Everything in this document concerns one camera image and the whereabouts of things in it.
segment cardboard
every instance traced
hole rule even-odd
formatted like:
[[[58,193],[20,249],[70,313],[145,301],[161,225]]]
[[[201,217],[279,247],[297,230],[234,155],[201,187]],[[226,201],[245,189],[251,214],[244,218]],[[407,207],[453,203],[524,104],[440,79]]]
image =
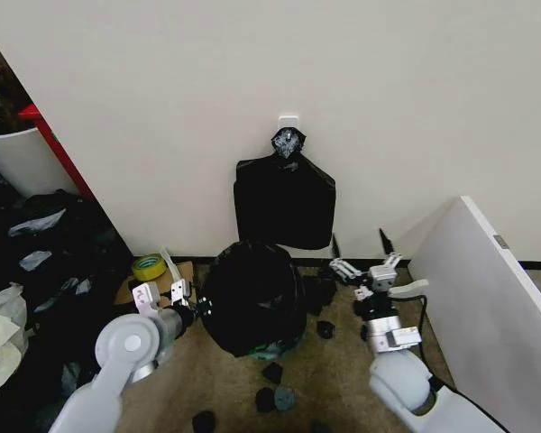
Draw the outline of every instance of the cardboard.
[[[187,281],[190,281],[191,283],[194,282],[194,266],[192,265],[192,262],[183,262],[183,263],[176,263],[177,268],[179,268],[179,273]],[[126,280],[123,281],[123,283],[120,286],[120,289],[118,289],[118,292],[116,293],[115,297],[115,305],[121,305],[121,304],[128,304],[130,302],[134,302],[133,294],[130,292],[130,289],[128,289],[128,283],[130,281],[134,280],[134,277],[131,275]],[[159,293],[160,294],[166,294],[167,296],[161,296],[160,297],[160,306],[161,307],[167,307],[170,305],[170,285],[172,284],[172,275],[170,274],[169,270],[167,269],[166,272],[164,272],[160,277],[153,280],[156,282],[156,285],[159,287]]]

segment baseboard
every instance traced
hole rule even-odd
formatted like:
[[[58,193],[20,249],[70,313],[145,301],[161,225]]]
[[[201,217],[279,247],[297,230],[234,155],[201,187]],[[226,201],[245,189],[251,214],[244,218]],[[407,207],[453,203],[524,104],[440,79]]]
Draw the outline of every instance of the baseboard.
[[[528,271],[541,271],[541,262],[531,262],[528,260],[519,261],[521,267]]]
[[[172,257],[172,260],[177,263],[191,261],[195,264],[212,264],[215,260],[215,257],[211,256],[175,256]],[[369,269],[371,266],[381,264],[381,259],[345,259],[352,266],[357,269]],[[318,258],[293,258],[293,262],[297,266],[307,266],[307,267],[321,267],[327,266],[331,259],[318,259]],[[401,260],[397,267],[406,268],[410,260]],[[534,262],[529,260],[519,261],[521,267],[528,271],[541,271],[541,262]]]

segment white wall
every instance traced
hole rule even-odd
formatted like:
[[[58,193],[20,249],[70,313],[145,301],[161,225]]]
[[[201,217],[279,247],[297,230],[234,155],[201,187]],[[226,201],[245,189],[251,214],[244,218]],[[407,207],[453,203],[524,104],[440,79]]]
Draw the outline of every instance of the white wall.
[[[295,112],[344,255],[469,194],[541,260],[541,0],[0,0],[0,49],[135,253],[235,240],[234,165]]]

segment red object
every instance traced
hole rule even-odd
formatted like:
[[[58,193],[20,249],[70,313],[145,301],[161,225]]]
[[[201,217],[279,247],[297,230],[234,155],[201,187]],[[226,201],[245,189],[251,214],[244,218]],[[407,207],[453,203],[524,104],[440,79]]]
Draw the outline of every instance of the red object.
[[[60,144],[60,142],[52,133],[52,130],[44,120],[44,117],[42,117],[40,111],[38,111],[38,108],[36,108],[36,105],[31,104],[27,106],[23,111],[18,113],[18,116],[23,120],[32,120],[34,122],[34,124],[42,134],[42,137],[44,137],[44,140],[46,140],[46,143],[50,146],[50,148],[56,155],[56,158],[58,158],[58,161],[60,161],[60,164],[62,164],[62,167],[64,167],[64,170],[67,172],[74,184],[77,186],[78,191],[80,191],[80,195],[84,198],[94,200],[94,194],[92,193],[86,181],[76,168],[76,165],[74,165],[74,162],[72,162],[69,155],[62,147],[62,144]]]

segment black bag hanging on hook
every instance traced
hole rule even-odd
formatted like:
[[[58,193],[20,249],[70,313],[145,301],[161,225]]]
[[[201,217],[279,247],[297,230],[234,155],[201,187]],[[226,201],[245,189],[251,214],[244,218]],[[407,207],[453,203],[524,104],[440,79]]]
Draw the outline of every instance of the black bag hanging on hook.
[[[335,216],[335,180],[305,158],[306,136],[281,128],[275,153],[239,161],[234,208],[241,240],[318,250],[330,244]]]

